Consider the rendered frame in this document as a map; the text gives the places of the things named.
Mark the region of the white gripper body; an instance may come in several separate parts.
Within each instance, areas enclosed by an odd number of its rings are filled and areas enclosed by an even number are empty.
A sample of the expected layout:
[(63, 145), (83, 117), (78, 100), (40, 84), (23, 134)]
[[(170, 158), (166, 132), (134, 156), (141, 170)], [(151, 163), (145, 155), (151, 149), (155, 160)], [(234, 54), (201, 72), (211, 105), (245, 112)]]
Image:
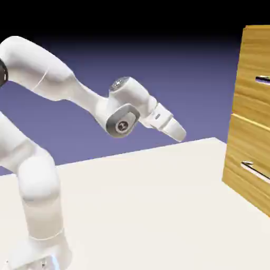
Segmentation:
[(174, 117), (168, 121), (162, 132), (178, 142), (182, 142), (186, 137), (185, 129)]

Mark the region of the light wood cabinet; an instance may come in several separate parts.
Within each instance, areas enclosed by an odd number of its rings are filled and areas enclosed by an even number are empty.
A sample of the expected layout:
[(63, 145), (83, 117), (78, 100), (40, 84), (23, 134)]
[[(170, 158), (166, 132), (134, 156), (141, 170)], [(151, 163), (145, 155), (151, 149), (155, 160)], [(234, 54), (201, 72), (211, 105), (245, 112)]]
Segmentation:
[(270, 25), (243, 29), (222, 180), (270, 217)]

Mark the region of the wide wood drawer front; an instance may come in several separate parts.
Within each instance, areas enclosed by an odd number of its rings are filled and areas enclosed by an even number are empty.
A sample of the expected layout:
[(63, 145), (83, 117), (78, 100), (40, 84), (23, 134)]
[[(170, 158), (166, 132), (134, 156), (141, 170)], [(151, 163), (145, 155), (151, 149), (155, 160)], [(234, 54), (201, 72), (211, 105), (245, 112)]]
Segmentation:
[(270, 25), (243, 29), (233, 98), (233, 113), (270, 127), (270, 85), (259, 75), (270, 76)]

